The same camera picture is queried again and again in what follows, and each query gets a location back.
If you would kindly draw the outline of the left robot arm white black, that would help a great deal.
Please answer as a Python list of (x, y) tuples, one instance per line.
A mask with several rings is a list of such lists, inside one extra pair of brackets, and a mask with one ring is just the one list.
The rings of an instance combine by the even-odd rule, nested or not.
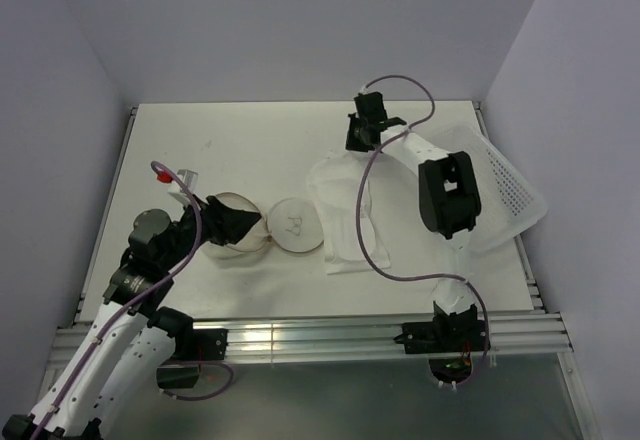
[(261, 219), (214, 196), (178, 220), (160, 209), (139, 214), (87, 336), (31, 412), (9, 418), (3, 438), (102, 438), (107, 419), (148, 375), (194, 349), (192, 318), (161, 304), (174, 275), (201, 245), (237, 244)]

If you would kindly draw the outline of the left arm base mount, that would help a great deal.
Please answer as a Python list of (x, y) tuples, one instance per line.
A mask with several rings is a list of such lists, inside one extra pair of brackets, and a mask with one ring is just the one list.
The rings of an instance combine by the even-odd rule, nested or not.
[(206, 383), (227, 386), (233, 369), (224, 363), (229, 331), (224, 328), (196, 329), (176, 347), (176, 352), (156, 370), (160, 389), (203, 390)]

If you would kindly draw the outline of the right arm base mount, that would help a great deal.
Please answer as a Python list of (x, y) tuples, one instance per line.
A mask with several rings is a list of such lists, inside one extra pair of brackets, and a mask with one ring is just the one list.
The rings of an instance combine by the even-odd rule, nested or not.
[(471, 377), (473, 353), (481, 353), (485, 359), (490, 348), (488, 327), (479, 318), (475, 305), (462, 313), (445, 314), (438, 310), (430, 321), (403, 323), (401, 333), (393, 341), (407, 355), (448, 354), (430, 358), (429, 368), (438, 382), (451, 386)]

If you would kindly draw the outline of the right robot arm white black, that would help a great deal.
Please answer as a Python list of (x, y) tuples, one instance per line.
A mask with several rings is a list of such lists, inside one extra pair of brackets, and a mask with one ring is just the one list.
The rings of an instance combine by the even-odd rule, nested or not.
[[(478, 320), (486, 306), (469, 282), (471, 234), (481, 213), (481, 199), (470, 156), (464, 151), (449, 152), (413, 131), (398, 117), (390, 117), (379, 92), (360, 93), (354, 98), (356, 112), (349, 116), (346, 149), (369, 152), (356, 196), (355, 232), (365, 261), (379, 275), (396, 282), (437, 280), (434, 290), (433, 338), (443, 349), (452, 350), (468, 334), (464, 322)], [(438, 235), (449, 249), (445, 273), (413, 277), (392, 275), (379, 268), (364, 242), (361, 204), (367, 177), (376, 158), (386, 154), (406, 167), (418, 182), (420, 218), (426, 229)]]

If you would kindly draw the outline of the round mesh laundry bag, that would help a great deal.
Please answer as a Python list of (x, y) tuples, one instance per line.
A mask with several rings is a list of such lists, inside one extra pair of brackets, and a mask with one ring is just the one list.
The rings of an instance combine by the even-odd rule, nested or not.
[(290, 197), (276, 202), (268, 211), (261, 210), (248, 198), (234, 192), (216, 195), (224, 205), (259, 213), (261, 219), (237, 244), (205, 244), (201, 251), (213, 260), (230, 260), (258, 254), (269, 247), (296, 255), (314, 252), (324, 243), (324, 233), (314, 204), (307, 199)]

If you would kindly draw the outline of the white bra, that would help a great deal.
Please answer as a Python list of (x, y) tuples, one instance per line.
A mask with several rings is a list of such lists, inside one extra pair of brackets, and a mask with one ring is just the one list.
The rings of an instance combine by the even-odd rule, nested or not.
[(391, 260), (371, 219), (371, 195), (364, 188), (357, 206), (366, 160), (349, 152), (329, 152), (309, 171), (307, 191), (324, 233), (325, 271), (329, 275), (364, 272), (370, 269), (356, 234), (361, 225), (362, 239), (374, 264), (388, 269)]

